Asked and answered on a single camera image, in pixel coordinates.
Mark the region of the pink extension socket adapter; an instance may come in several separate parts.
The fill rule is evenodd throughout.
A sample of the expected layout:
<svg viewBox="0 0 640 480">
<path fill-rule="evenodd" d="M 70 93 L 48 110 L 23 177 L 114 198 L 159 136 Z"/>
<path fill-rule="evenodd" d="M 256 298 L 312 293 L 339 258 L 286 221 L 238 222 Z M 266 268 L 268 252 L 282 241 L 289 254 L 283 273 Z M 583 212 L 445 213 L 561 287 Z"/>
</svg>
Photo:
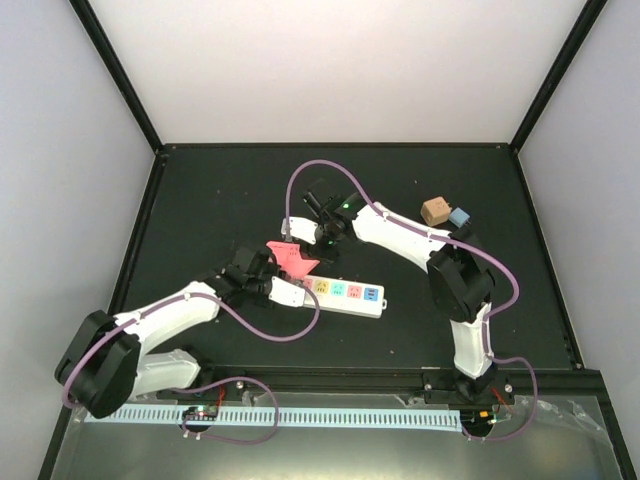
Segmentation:
<svg viewBox="0 0 640 480">
<path fill-rule="evenodd" d="M 266 246 L 275 256 L 275 263 L 294 280 L 303 279 L 319 265 L 318 260 L 302 256 L 299 244 L 269 241 Z"/>
</svg>

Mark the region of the white power strip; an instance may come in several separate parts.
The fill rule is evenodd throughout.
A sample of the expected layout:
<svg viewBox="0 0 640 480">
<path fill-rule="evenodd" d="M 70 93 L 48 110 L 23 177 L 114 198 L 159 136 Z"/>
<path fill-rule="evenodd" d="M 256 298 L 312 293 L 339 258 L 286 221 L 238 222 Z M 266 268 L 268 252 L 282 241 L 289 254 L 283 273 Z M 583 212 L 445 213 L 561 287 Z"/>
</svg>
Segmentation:
<svg viewBox="0 0 640 480">
<path fill-rule="evenodd" d="M 315 295 L 321 311 L 379 319 L 387 308 L 381 285 L 312 275 L 303 285 Z"/>
</svg>

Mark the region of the orange cube plug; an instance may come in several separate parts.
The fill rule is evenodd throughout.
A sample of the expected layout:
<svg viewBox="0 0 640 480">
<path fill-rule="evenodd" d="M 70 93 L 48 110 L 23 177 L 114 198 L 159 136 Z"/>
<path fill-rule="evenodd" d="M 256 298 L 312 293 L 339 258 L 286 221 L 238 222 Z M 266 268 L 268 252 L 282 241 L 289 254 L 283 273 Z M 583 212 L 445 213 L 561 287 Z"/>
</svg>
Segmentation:
<svg viewBox="0 0 640 480">
<path fill-rule="evenodd" d="M 424 201 L 420 209 L 422 219 L 430 227 L 446 222 L 451 212 L 449 203 L 442 196 Z"/>
</svg>

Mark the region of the blue cube plug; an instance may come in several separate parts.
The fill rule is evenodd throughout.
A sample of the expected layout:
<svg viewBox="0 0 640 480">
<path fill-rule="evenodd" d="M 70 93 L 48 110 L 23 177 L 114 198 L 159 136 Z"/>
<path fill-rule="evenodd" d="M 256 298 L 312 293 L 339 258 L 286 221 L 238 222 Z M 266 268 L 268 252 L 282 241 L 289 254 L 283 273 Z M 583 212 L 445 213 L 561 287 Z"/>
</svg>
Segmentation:
<svg viewBox="0 0 640 480">
<path fill-rule="evenodd" d="M 455 208 L 449 214 L 449 221 L 457 228 L 466 225 L 470 220 L 470 215 L 461 208 Z"/>
</svg>

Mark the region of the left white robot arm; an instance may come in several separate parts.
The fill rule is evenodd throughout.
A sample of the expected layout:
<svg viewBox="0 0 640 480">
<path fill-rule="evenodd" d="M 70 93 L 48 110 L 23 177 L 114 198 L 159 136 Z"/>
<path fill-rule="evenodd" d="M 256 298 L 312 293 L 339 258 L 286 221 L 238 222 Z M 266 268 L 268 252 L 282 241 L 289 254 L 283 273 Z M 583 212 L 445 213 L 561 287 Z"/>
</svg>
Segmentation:
<svg viewBox="0 0 640 480">
<path fill-rule="evenodd" d="M 139 395 L 161 390 L 205 398 L 214 388 L 213 372 L 187 351 L 157 354 L 155 348 L 220 313 L 268 341 L 295 341 L 296 335 L 258 330 L 236 309 L 246 300 L 298 308 L 306 295 L 303 285 L 289 280 L 271 249 L 240 247 L 224 267 L 147 306 L 116 315 L 96 310 L 82 321 L 54 371 L 63 388 L 62 402 L 104 418 Z"/>
</svg>

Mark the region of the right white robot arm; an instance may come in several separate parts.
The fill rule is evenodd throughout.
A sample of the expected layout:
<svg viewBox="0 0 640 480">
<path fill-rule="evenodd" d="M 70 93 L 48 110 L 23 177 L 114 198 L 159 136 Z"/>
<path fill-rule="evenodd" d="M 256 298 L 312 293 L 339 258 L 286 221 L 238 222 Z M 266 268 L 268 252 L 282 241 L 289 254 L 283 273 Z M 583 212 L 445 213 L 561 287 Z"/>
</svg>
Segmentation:
<svg viewBox="0 0 640 480">
<path fill-rule="evenodd" d="M 327 193 L 325 186 L 319 180 L 303 195 L 311 220 L 291 215 L 292 187 L 287 187 L 283 239 L 300 243 L 304 255 L 325 262 L 336 261 L 338 246 L 349 239 L 384 248 L 423 270 L 435 307 L 451 325 L 451 390 L 464 403 L 479 402 L 496 374 L 485 326 L 495 280 L 476 246 L 462 246 L 476 237 L 467 228 L 447 233 L 420 225 L 371 201 L 362 190 L 345 197 Z"/>
</svg>

